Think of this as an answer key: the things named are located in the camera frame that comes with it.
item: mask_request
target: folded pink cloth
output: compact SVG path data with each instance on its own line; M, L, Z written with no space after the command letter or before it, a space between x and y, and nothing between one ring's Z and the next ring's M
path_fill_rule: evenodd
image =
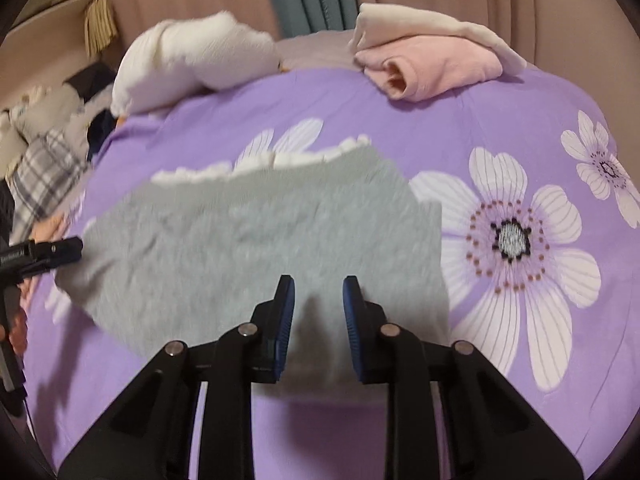
M414 36L355 54L390 99L418 102L502 74L494 52L465 38Z

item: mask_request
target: plaid cloth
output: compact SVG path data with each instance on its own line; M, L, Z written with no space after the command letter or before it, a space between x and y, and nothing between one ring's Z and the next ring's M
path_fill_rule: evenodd
M15 201L11 243L26 240L35 222L52 215L86 168L59 130L35 139L8 182Z

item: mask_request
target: gray towel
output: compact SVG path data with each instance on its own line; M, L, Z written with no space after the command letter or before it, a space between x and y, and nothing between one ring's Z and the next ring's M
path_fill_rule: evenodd
M146 358L171 339L196 345L247 321L296 281L287 367L274 395L379 398L351 367L342 280L421 338L446 344L439 203L417 203L373 148L229 181L145 184L85 233L82 261L56 282L107 332Z

